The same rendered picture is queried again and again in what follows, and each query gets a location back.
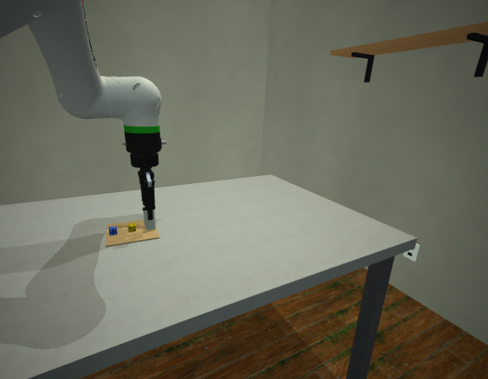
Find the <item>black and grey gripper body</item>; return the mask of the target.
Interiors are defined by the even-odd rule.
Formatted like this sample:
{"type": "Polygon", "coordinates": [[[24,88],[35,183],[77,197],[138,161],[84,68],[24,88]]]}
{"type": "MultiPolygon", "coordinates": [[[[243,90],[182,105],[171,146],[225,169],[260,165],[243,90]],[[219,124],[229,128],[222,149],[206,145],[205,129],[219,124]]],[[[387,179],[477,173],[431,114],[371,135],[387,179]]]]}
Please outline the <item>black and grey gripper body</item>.
{"type": "Polygon", "coordinates": [[[134,155],[133,153],[130,154],[131,165],[133,167],[138,167],[141,170],[143,176],[143,183],[145,184],[146,173],[149,172],[150,178],[152,179],[152,167],[156,167],[159,164],[159,156],[156,152],[155,154],[151,155],[134,155]]]}

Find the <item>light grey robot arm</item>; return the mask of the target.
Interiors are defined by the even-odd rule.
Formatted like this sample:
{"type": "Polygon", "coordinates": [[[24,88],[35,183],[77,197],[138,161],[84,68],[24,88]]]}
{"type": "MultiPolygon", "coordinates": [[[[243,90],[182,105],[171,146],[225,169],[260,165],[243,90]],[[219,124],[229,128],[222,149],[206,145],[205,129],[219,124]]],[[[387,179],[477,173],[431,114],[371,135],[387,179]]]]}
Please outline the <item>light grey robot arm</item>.
{"type": "Polygon", "coordinates": [[[68,113],[83,119],[120,118],[126,139],[122,145],[134,155],[155,154],[167,144],[160,138],[158,88],[143,77],[99,75],[83,0],[0,0],[0,39],[25,25],[68,113]]]}

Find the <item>tan square mat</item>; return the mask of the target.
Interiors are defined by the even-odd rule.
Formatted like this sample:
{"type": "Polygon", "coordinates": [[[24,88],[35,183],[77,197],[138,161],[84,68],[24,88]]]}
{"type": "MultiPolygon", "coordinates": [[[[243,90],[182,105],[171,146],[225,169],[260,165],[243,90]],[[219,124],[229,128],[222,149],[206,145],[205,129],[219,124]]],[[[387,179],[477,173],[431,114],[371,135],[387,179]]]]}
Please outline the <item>tan square mat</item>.
{"type": "Polygon", "coordinates": [[[160,238],[157,228],[146,231],[146,226],[144,225],[144,222],[144,220],[137,220],[125,223],[107,224],[106,247],[118,246],[134,242],[143,242],[160,238]],[[135,223],[136,231],[129,232],[128,223],[135,223]],[[110,236],[109,227],[113,226],[117,227],[117,235],[110,236]]]}

